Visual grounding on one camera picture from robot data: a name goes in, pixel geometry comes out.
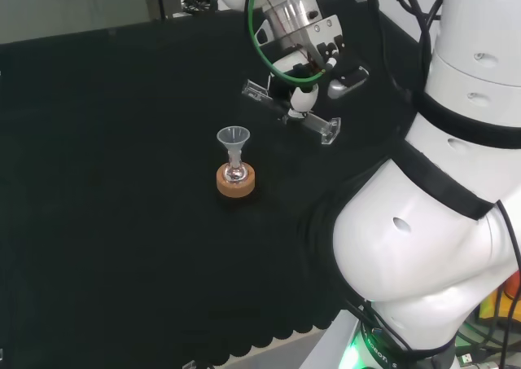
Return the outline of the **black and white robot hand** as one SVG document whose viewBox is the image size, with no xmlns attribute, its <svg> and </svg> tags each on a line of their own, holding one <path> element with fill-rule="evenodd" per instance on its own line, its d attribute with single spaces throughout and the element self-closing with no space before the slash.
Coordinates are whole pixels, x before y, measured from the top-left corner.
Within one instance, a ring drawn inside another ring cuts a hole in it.
<svg viewBox="0 0 521 369">
<path fill-rule="evenodd" d="M 295 21 L 266 19 L 253 34 L 254 47 L 279 41 L 282 58 L 267 60 L 270 75 L 267 94 L 289 118 L 303 120 L 313 110 L 319 83 L 326 81 L 327 96 L 339 99 L 363 85 L 368 70 L 348 50 L 337 16 L 298 29 Z"/>
</svg>

